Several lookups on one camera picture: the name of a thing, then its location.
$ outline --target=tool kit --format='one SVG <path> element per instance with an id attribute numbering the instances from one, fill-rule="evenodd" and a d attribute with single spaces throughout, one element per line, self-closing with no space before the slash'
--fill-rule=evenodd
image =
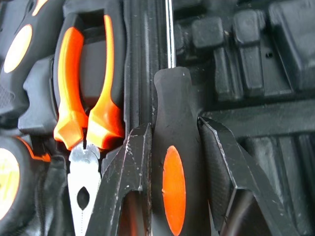
<path id="1" fill-rule="evenodd" d="M 0 236 L 315 236 L 315 0 L 0 0 Z"/>

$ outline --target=orange handle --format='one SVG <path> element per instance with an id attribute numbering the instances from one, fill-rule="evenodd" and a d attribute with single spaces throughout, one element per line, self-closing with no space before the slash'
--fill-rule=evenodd
<path id="1" fill-rule="evenodd" d="M 88 117 L 82 107 L 79 92 L 79 66 L 83 41 L 83 35 L 78 29 L 75 27 L 67 29 L 58 61 L 60 105 L 54 138 L 64 142 L 68 150 L 83 140 L 83 128 L 88 126 Z"/>
<path id="2" fill-rule="evenodd" d="M 109 15 L 104 16 L 106 33 L 106 72 L 105 82 L 97 104 L 90 112 L 87 141 L 101 149 L 111 149 L 119 138 L 124 137 L 121 121 L 122 111 L 111 99 L 111 88 L 114 79 L 114 33 Z"/>

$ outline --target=screwdriver handle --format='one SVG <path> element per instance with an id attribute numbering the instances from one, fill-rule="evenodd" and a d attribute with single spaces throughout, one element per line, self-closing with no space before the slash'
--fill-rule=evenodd
<path id="1" fill-rule="evenodd" d="M 26 15 L 0 72 L 0 116 L 17 119 L 28 107 L 23 83 L 34 63 L 54 53 L 64 0 L 38 0 Z"/>
<path id="2" fill-rule="evenodd" d="M 120 1 L 109 0 L 104 8 L 106 33 L 105 81 L 98 102 L 90 112 L 87 141 L 101 149 L 111 149 L 124 137 L 122 107 L 126 32 Z"/>
<path id="3" fill-rule="evenodd" d="M 68 150 L 83 140 L 83 129 L 88 117 L 81 104 L 79 66 L 84 37 L 83 22 L 76 14 L 67 15 L 55 53 L 54 72 L 60 95 L 59 119 L 54 138 L 63 142 Z"/>

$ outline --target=metal jaw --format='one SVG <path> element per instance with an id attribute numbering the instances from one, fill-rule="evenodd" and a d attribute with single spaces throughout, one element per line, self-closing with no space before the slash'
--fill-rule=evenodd
<path id="1" fill-rule="evenodd" d="M 100 153 L 98 147 L 83 142 L 76 145 L 69 156 L 70 173 L 68 174 L 68 187 L 74 231 L 76 236 L 84 236 L 94 208 L 94 203 L 100 185 L 100 173 L 98 172 L 98 160 Z M 90 198 L 83 209 L 78 204 L 78 193 L 85 187 Z"/>

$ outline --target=tool case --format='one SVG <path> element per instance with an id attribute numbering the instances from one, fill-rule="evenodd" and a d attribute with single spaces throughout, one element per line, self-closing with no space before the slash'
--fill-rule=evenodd
<path id="1" fill-rule="evenodd" d="M 315 235 L 315 0 L 117 0 L 124 138 L 100 153 L 77 232 L 70 149 L 54 139 L 60 54 L 77 27 L 68 65 L 89 114 L 109 60 L 106 1 L 0 1 L 0 236 Z"/>

